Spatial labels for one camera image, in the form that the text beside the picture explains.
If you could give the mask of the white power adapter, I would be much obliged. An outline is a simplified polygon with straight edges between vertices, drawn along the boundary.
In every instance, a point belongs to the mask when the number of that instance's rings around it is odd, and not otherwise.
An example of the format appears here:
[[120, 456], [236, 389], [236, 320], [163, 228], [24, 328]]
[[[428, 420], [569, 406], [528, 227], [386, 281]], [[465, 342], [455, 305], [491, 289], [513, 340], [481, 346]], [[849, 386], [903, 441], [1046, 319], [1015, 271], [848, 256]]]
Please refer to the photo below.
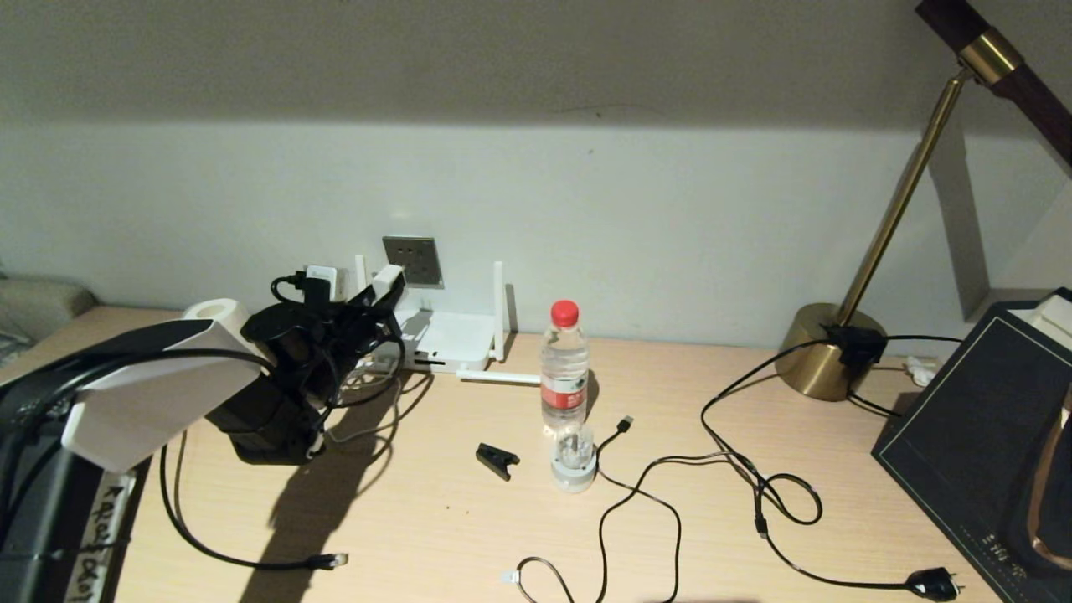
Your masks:
[[387, 264], [373, 277], [371, 286], [373, 307], [394, 309], [405, 293], [405, 268], [401, 265]]

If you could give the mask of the white router with antennas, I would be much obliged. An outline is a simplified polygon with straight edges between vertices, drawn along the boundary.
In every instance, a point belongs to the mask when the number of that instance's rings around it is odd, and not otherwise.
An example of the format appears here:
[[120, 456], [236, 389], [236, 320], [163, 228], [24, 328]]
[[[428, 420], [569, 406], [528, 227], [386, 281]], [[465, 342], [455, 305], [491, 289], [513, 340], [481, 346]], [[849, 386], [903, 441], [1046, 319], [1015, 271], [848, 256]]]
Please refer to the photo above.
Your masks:
[[492, 263], [491, 314], [443, 312], [429, 302], [414, 306], [399, 302], [397, 318], [405, 330], [405, 343], [399, 351], [393, 343], [379, 345], [358, 361], [348, 380], [371, 385], [390, 377], [394, 370], [415, 373], [453, 374], [460, 380], [540, 385], [537, 374], [494, 373], [490, 363], [507, 357], [507, 286], [505, 264]]

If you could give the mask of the small white round device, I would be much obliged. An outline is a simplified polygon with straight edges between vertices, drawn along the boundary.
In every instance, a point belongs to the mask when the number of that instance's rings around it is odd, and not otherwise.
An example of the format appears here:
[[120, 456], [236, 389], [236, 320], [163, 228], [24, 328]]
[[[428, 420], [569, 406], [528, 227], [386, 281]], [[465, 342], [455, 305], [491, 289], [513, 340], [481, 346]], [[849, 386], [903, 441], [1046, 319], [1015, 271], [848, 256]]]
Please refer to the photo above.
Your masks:
[[563, 492], [584, 492], [598, 467], [594, 435], [587, 424], [564, 426], [553, 436], [549, 455], [551, 476]]

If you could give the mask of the white toilet paper roll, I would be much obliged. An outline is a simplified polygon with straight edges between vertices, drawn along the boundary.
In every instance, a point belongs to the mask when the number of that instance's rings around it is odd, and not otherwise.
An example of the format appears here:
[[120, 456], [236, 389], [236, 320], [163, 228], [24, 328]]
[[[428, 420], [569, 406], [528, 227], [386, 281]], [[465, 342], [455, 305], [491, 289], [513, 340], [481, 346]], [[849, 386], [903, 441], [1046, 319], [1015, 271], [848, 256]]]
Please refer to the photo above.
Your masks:
[[244, 339], [241, 330], [245, 321], [250, 319], [250, 314], [245, 310], [245, 306], [237, 299], [217, 298], [188, 307], [181, 314], [181, 319], [212, 320], [221, 324], [230, 335], [238, 339]]

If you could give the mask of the small black plastic clip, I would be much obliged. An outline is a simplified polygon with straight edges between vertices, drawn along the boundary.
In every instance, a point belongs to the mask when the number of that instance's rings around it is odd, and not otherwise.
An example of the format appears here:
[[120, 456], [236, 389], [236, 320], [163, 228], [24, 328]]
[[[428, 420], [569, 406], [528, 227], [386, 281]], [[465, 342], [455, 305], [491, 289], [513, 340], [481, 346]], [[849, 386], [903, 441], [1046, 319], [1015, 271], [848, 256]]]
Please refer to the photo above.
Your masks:
[[495, 476], [502, 477], [505, 482], [512, 481], [510, 467], [520, 464], [520, 457], [513, 454], [512, 451], [490, 446], [490, 444], [483, 442], [478, 444], [475, 457], [480, 464], [483, 464], [486, 469], [494, 473]]

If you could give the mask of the clear bottle with red cap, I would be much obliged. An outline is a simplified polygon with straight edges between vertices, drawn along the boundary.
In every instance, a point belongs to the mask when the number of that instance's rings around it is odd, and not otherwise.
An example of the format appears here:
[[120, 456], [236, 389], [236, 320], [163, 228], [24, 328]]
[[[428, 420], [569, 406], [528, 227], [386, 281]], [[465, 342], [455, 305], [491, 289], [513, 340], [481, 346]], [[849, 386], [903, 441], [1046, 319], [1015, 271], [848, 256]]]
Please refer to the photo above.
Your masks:
[[590, 341], [577, 302], [559, 299], [540, 348], [544, 430], [559, 433], [585, 423], [589, 410]]

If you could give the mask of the grey pillow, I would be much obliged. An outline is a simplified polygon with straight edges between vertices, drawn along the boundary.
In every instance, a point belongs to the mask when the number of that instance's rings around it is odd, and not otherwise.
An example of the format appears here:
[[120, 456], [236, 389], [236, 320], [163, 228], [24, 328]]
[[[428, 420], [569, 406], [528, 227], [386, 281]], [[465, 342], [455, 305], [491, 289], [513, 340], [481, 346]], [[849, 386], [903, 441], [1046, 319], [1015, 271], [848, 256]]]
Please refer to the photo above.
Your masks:
[[24, 341], [42, 341], [96, 307], [96, 297], [80, 285], [39, 278], [0, 278], [0, 333]]

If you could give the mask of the brass desk lamp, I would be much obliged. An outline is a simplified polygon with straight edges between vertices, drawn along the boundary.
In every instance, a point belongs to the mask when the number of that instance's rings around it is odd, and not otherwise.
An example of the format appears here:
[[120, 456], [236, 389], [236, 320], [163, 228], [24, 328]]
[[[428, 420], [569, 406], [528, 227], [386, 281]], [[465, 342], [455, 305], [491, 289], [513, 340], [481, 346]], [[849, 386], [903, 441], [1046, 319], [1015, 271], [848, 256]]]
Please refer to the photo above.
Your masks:
[[1016, 106], [1064, 168], [1072, 170], [1072, 111], [970, 0], [920, 0], [915, 15], [954, 53], [958, 69], [946, 80], [843, 300], [796, 310], [775, 355], [781, 382], [812, 399], [838, 402], [853, 397], [893, 341], [860, 305], [967, 84], [976, 83]]

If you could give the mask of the large black flat box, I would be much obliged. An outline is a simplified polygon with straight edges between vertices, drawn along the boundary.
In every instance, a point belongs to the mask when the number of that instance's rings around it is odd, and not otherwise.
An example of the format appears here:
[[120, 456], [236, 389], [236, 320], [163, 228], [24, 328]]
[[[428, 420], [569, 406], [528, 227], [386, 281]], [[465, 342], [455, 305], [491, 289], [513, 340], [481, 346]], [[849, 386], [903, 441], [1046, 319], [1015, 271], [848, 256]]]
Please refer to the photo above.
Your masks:
[[[1064, 396], [1072, 352], [996, 302], [873, 456], [1002, 603], [1072, 603], [1072, 572], [1030, 549], [1026, 516], [1040, 451]], [[1049, 468], [1040, 535], [1072, 557], [1072, 417]]]

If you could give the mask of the white tissue box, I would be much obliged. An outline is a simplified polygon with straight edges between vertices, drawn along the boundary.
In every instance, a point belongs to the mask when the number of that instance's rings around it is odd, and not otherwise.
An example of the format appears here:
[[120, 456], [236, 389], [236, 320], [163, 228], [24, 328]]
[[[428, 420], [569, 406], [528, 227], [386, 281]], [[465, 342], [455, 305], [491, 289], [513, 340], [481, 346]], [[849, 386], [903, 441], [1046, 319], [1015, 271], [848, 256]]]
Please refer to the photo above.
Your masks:
[[1010, 312], [1072, 352], [1072, 302], [1069, 299], [1053, 293], [1033, 308], [1012, 309]]

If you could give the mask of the grey wall socket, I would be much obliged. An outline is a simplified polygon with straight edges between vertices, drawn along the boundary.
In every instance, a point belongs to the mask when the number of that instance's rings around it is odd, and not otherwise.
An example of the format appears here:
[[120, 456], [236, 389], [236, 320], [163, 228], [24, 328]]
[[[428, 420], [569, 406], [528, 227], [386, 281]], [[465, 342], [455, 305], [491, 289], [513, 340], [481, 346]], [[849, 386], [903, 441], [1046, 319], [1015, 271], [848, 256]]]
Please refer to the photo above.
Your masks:
[[441, 289], [443, 270], [436, 240], [421, 236], [385, 236], [382, 239], [388, 263], [402, 268], [407, 286]]

